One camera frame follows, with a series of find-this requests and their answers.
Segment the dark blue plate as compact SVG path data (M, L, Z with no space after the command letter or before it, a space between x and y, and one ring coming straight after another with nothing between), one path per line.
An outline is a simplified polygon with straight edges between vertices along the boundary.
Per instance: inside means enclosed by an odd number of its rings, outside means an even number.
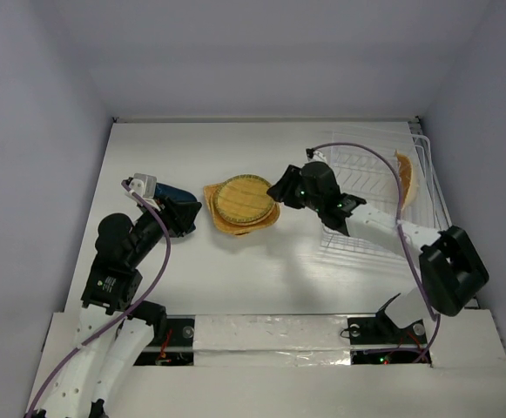
M195 219L202 204L192 193L157 183L154 201L160 208L160 218L171 238L184 237L196 229Z

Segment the round bamboo green-rimmed plate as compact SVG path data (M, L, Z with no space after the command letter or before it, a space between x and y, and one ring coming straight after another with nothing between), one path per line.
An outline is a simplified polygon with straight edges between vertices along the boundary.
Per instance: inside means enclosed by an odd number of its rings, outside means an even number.
M213 204L222 219L249 224L264 219L274 201L267 195L271 184L253 174L240 174L226 180L214 193Z

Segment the rounded square woven plate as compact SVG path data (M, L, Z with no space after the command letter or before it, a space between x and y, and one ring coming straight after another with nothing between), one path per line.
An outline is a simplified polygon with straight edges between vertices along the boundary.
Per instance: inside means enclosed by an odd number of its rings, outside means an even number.
M280 216L280 207L278 204L275 204L271 212L261 221L253 223L251 225L241 225L241 224L235 224L239 226L251 226L254 231L258 231L264 228L268 228L269 226L272 226L279 218Z

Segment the round orange woven plate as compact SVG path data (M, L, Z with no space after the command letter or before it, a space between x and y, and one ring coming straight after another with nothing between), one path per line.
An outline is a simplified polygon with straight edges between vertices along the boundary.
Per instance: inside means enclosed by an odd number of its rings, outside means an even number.
M274 206L267 195L241 192L217 192L213 203L224 220L241 225L264 219Z

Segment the small orange woven plate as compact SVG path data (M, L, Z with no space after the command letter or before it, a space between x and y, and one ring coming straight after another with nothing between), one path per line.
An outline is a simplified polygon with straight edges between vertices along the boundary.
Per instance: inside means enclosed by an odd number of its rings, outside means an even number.
M408 155L395 151L398 175L401 182L401 212L405 212L417 199L418 177L415 165Z

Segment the triangular woven orange plate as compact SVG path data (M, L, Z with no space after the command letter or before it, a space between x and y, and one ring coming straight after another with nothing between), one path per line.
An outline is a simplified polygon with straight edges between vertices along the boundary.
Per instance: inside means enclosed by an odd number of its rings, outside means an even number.
M208 211L213 219L214 226L222 233L230 234L233 236L242 236L249 234L253 231L251 226L239 226L232 224L226 220L224 220L217 212L217 209L214 206L213 199L214 195L221 186L221 183L206 185L203 188L203 193L206 201L206 205L208 207Z

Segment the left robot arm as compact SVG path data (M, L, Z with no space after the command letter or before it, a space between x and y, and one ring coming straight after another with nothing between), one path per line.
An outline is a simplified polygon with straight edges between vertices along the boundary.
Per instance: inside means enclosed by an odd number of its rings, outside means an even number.
M106 417L143 350L171 339L165 307L137 294L138 265L161 240L170 244L192 233L202 205L145 174L122 186L142 213L137 220L113 213L99 223L74 347L34 395L28 417Z

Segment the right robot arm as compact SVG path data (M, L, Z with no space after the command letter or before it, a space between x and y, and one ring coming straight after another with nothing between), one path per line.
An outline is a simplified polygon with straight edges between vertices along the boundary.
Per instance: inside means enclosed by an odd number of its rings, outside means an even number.
M438 231L398 220L365 199L342 192L324 162L290 165L269 194L285 206L314 211L335 232L404 257L416 273L415 288L388 300L359 335L377 334L391 343L427 316L456 316L489 282L481 257L461 227Z

